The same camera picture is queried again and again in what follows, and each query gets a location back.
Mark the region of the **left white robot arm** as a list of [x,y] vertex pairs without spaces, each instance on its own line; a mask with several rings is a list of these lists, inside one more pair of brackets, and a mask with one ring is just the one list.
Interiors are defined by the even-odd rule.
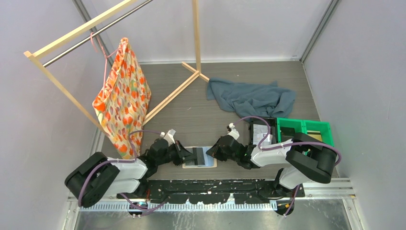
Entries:
[[175,130],[160,133],[144,154],[131,160],[106,157],[96,152],[72,171],[64,181],[67,189],[78,200],[79,207],[91,207],[105,196],[130,193],[142,198],[147,192],[144,183],[166,163],[181,165],[198,159],[175,140]]

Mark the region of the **beige leather card holder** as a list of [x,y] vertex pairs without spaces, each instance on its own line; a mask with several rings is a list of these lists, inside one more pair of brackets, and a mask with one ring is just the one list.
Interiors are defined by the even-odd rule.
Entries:
[[204,152],[204,159],[205,159],[205,165],[202,166],[186,166],[185,163],[182,165],[183,169],[195,169],[195,168],[215,168],[217,167],[217,159],[206,155],[206,151],[210,149],[210,147],[197,147],[197,146],[193,146],[196,148],[203,148],[203,152]]

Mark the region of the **black VIP credit card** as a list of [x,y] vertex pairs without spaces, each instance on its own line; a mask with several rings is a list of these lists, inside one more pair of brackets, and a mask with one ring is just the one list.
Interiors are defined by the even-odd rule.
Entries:
[[185,161],[186,166],[196,166],[198,161],[197,161],[197,148],[196,147],[190,147],[186,148],[188,152],[191,153],[191,156],[188,156]]

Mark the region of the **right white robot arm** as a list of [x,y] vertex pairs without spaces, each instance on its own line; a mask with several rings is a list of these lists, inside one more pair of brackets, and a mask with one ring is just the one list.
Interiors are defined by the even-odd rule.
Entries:
[[321,184],[331,182],[333,169],[341,161],[341,153],[331,145],[305,133],[296,133],[292,138],[267,146],[242,145],[235,125],[227,126],[228,133],[206,151],[219,160],[232,160],[244,169],[256,169],[272,164],[289,164],[278,171],[273,190],[278,196],[287,196],[298,185],[314,181]]

